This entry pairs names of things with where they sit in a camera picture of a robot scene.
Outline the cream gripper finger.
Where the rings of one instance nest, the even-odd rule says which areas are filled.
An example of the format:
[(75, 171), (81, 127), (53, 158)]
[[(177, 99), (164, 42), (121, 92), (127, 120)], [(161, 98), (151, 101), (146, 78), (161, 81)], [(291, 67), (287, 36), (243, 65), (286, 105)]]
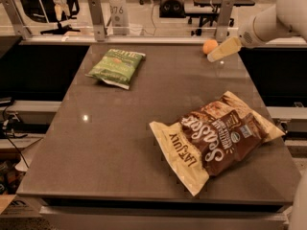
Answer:
[(230, 37), (226, 39), (219, 46), (214, 48), (208, 55), (207, 59), (210, 62), (220, 60), (222, 58), (228, 57), (230, 55), (238, 53), (242, 48), (241, 40), (236, 37)]

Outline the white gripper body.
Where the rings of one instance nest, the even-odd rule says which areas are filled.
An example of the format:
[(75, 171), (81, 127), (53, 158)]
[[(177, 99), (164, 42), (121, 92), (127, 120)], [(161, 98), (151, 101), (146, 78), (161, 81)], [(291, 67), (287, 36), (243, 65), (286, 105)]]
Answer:
[(239, 27), (238, 37), (242, 45), (247, 48), (254, 48), (265, 43), (261, 34), (258, 32), (255, 19), (250, 19)]

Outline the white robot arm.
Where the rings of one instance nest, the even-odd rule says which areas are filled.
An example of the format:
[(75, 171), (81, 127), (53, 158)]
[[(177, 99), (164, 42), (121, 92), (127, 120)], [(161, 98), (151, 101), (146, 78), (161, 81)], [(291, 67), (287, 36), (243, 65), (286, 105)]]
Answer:
[[(239, 52), (243, 46), (253, 48), (293, 35), (307, 41), (307, 0), (276, 0), (273, 6), (242, 24), (237, 36), (225, 40), (207, 59), (213, 62)], [(288, 230), (307, 230), (307, 170), (295, 192)]]

